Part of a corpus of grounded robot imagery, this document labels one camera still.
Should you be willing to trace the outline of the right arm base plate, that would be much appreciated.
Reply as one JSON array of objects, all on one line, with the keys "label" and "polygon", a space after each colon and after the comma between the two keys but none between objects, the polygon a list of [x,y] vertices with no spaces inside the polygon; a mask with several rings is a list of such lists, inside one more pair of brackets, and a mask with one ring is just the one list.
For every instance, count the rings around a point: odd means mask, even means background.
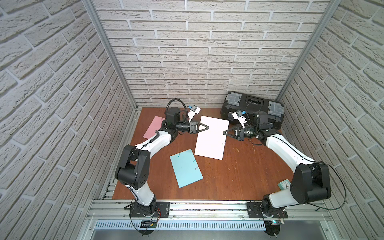
[{"label": "right arm base plate", "polygon": [[263,202],[250,201],[247,203],[247,211],[249,218],[277,218],[277,219],[286,219],[288,218],[288,213],[285,208],[273,208],[269,204],[264,204]]}]

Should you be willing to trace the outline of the yellow paper sheet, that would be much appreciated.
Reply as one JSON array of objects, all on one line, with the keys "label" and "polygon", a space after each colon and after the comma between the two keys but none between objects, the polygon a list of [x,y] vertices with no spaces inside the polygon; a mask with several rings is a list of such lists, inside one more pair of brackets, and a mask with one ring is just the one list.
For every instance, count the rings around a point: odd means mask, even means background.
[{"label": "yellow paper sheet", "polygon": [[209,126],[209,130],[198,133],[195,155],[222,160],[226,144],[223,131],[229,128],[229,121],[201,116],[201,123]]}]

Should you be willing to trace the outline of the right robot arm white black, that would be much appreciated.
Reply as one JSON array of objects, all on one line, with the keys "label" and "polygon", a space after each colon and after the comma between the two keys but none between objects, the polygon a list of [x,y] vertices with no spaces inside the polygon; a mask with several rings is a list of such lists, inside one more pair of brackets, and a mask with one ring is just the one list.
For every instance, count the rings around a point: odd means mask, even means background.
[{"label": "right robot arm white black", "polygon": [[276,129],[262,124],[247,123],[246,111],[232,113],[233,120],[239,124],[223,132],[225,136],[238,141],[245,138],[258,139],[262,145],[273,150],[293,171],[289,188],[265,195],[258,209],[266,218],[285,218],[285,207],[303,205],[329,199],[331,193],[330,171],[327,164],[315,162],[306,156]]}]

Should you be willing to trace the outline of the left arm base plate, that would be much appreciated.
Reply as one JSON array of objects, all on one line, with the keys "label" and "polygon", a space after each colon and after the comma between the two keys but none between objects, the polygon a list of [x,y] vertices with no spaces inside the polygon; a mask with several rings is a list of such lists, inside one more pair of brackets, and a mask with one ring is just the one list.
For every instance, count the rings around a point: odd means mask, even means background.
[{"label": "left arm base plate", "polygon": [[170,212],[170,205],[170,202],[156,202],[149,206],[143,206],[133,202],[128,209],[130,210],[131,218],[167,218]]}]

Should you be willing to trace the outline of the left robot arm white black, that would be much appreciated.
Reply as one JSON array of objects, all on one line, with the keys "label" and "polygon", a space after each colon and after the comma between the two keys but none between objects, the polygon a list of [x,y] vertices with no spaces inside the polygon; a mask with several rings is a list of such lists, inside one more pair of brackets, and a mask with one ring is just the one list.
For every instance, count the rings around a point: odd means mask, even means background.
[{"label": "left robot arm white black", "polygon": [[134,207],[145,217],[161,214],[156,195],[147,183],[150,160],[158,151],[170,145],[180,133],[198,134],[208,130],[209,126],[193,120],[200,111],[195,105],[187,107],[182,100],[171,99],[166,106],[165,119],[155,134],[141,144],[126,145],[123,148],[115,179],[125,185],[135,197],[135,201],[128,205],[129,209]]}]

